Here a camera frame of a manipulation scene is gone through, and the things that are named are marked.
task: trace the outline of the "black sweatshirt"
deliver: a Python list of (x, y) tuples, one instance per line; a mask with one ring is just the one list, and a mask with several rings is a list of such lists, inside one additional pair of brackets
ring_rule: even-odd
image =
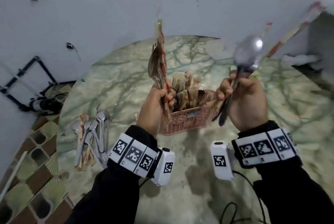
[[(269, 121), (239, 133), (239, 138), (277, 128), (275, 122)], [(130, 126), (125, 133), (152, 149), (157, 148), (156, 139), (138, 126)], [(92, 190), (74, 207), (65, 224), (115, 223), (112, 216), (119, 216), (116, 223), (134, 223), (140, 177), (112, 160), (108, 160), (107, 166), (96, 176)], [(333, 222), (333, 203), (302, 168), (299, 157), (256, 168), (262, 180), (254, 182), (254, 189), (267, 206), (272, 224)]]

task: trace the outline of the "person's left hand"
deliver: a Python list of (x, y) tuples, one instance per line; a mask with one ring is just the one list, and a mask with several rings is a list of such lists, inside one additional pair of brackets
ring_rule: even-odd
[(173, 107), (175, 102), (175, 91), (172, 90), (172, 84), (166, 82), (167, 89), (159, 89), (156, 84), (152, 86), (152, 89), (148, 93), (140, 114), (137, 120), (137, 126), (145, 129), (146, 132), (151, 134), (154, 138), (157, 137), (160, 128), (160, 122), (162, 118), (162, 106), (161, 98), (167, 93), (168, 105)]

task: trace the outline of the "basket label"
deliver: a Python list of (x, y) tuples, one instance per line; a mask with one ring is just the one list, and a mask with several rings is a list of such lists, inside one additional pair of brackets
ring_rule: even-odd
[(195, 117), (195, 116), (198, 116), (200, 114), (201, 110), (195, 110), (195, 111), (191, 111), (189, 112), (187, 115), (188, 115), (188, 118), (192, 118), (192, 117)]

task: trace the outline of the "round table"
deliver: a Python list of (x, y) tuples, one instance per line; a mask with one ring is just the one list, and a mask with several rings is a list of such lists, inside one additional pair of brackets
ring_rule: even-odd
[[(165, 38), (167, 71), (191, 70), (204, 76), (205, 88), (216, 89), (228, 76), (231, 59), (214, 61), (205, 51), (208, 37), (171, 36)], [(147, 66), (155, 40), (147, 39), (120, 48), (95, 64), (69, 93), (61, 112), (57, 137), (58, 164), (68, 176), (63, 180), (74, 205), (90, 191), (100, 171), (97, 164), (82, 171), (74, 167), (77, 138), (71, 129), (79, 114), (94, 116), (96, 107), (111, 115), (109, 147), (120, 133), (135, 123), (135, 113), (153, 81)], [(268, 96), (269, 117), (292, 133), (299, 145), (304, 168), (334, 199), (333, 103), (328, 94), (296, 69), (274, 59), (264, 60), (259, 79)], [(260, 216), (257, 198), (247, 182), (235, 177), (232, 182), (215, 178), (209, 146), (212, 141), (237, 138), (238, 131), (228, 120), (205, 129), (173, 136), (158, 136), (158, 145), (176, 154), (169, 184), (158, 187), (150, 180), (140, 189), (136, 223), (218, 223), (225, 205), (234, 201), (238, 214)], [(261, 179), (255, 169), (234, 169), (251, 181)]]

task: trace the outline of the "person's right hand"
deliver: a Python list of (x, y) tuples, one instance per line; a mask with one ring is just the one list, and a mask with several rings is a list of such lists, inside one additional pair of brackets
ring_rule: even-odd
[[(236, 74), (231, 73), (225, 78), (216, 91), (219, 100), (223, 101), (233, 90), (231, 82)], [(240, 78), (239, 86), (232, 96), (229, 113), (233, 125), (244, 132), (268, 121), (267, 97), (260, 81), (256, 79)]]

